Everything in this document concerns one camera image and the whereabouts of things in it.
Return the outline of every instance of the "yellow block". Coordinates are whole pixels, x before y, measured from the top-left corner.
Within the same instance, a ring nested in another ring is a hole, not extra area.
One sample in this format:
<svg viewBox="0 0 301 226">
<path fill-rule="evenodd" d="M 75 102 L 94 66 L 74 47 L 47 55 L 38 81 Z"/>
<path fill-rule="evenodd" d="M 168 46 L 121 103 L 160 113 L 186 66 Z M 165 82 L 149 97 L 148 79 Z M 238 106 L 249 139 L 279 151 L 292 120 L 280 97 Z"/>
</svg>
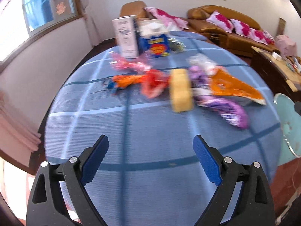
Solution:
<svg viewBox="0 0 301 226">
<path fill-rule="evenodd" d="M 173 69 L 170 74 L 170 100 L 174 112 L 193 108 L 192 89 L 186 69 Z"/>
</svg>

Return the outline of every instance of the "metal bolt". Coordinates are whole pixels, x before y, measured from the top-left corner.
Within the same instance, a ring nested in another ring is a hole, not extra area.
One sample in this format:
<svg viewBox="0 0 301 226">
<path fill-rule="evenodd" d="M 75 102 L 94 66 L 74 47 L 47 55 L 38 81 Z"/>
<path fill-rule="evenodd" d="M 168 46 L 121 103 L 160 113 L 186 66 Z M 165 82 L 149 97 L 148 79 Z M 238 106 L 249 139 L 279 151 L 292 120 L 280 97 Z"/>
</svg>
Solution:
<svg viewBox="0 0 301 226">
<path fill-rule="evenodd" d="M 41 167 L 47 167 L 47 165 L 48 165 L 48 161 L 43 161 L 43 162 L 41 163 Z"/>
<path fill-rule="evenodd" d="M 69 162 L 70 162 L 70 163 L 75 163 L 75 162 L 77 162 L 77 157 L 75 157 L 75 156 L 71 157 L 71 158 L 69 159 Z"/>
<path fill-rule="evenodd" d="M 225 157 L 224 161 L 227 162 L 227 163 L 231 163 L 232 159 L 230 157 Z"/>
<path fill-rule="evenodd" d="M 254 167 L 260 168 L 260 163 L 259 162 L 254 162 Z"/>
</svg>

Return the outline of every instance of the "teal stool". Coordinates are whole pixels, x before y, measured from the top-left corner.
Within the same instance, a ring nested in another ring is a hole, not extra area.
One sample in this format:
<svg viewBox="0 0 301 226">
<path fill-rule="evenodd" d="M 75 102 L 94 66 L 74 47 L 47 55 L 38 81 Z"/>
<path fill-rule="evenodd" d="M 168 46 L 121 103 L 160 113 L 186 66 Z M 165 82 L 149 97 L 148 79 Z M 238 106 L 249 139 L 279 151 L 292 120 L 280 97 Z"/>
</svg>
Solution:
<svg viewBox="0 0 301 226">
<path fill-rule="evenodd" d="M 301 116 L 294 109 L 294 102 L 282 93 L 274 97 L 280 118 L 283 139 L 278 166 L 301 157 Z"/>
</svg>

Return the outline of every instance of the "plaid tablecloth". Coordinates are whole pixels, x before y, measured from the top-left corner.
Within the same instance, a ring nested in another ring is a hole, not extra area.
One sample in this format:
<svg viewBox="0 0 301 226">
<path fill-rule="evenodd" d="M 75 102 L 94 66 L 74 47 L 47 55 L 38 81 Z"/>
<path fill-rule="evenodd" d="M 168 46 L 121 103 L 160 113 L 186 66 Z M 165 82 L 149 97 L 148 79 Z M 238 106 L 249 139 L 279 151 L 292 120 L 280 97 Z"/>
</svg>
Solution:
<svg viewBox="0 0 301 226">
<path fill-rule="evenodd" d="M 188 67 L 187 58 L 202 52 L 258 89 L 267 105 L 245 106 L 250 128 L 239 130 L 206 108 L 195 106 L 189 112 L 174 113 L 168 90 L 155 99 L 141 95 L 140 86 L 112 95 L 103 89 L 103 78 L 129 72 L 111 68 L 109 50 L 88 60 L 55 98 L 45 149 L 48 161 L 61 163 L 92 146 L 101 134 L 109 138 L 103 163 L 85 187 L 108 225 L 194 225 L 216 189 L 193 152 L 192 139 L 197 134 L 237 163 L 260 162 L 269 181 L 275 174 L 281 131 L 270 89 L 230 52 L 204 41 L 181 40 L 186 51 L 156 59 L 156 69 Z M 62 190 L 72 207 L 66 187 Z M 239 184 L 225 220 L 231 216 L 238 193 Z"/>
</svg>

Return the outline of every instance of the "table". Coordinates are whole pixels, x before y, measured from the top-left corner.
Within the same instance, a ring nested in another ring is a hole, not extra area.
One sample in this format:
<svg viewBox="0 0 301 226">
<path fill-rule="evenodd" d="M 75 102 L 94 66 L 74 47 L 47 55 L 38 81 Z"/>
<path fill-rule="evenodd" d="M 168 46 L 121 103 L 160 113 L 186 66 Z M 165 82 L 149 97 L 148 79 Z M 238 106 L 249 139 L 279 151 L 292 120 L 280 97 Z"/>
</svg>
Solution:
<svg viewBox="0 0 301 226">
<path fill-rule="evenodd" d="M 108 225 L 194 225 L 216 186 L 207 179 L 193 149 L 201 134 L 236 162 L 262 164 L 271 181 L 280 153 L 281 130 L 273 94 L 258 74 L 230 52 L 204 41 L 181 37 L 186 51 L 157 58 L 155 69 L 168 72 L 187 68 L 187 58 L 203 52 L 230 74 L 257 88 L 266 106 L 245 106 L 250 128 L 239 130 L 206 108 L 174 113 L 168 90 L 147 99 L 140 87 L 130 86 L 117 95 L 103 89 L 103 78 L 129 74 L 110 66 L 108 50 L 83 64 L 57 94 L 46 125 L 45 150 L 49 162 L 60 163 L 79 155 L 101 134 L 109 150 L 86 190 Z M 234 191 L 239 194 L 240 184 Z M 66 187 L 63 196 L 72 207 Z M 229 219 L 231 201 L 224 219 Z"/>
<path fill-rule="evenodd" d="M 278 61 L 271 53 L 252 47 L 251 67 L 267 83 L 273 94 L 282 93 L 294 102 L 301 101 L 301 76 L 292 72 L 284 60 Z"/>
</svg>

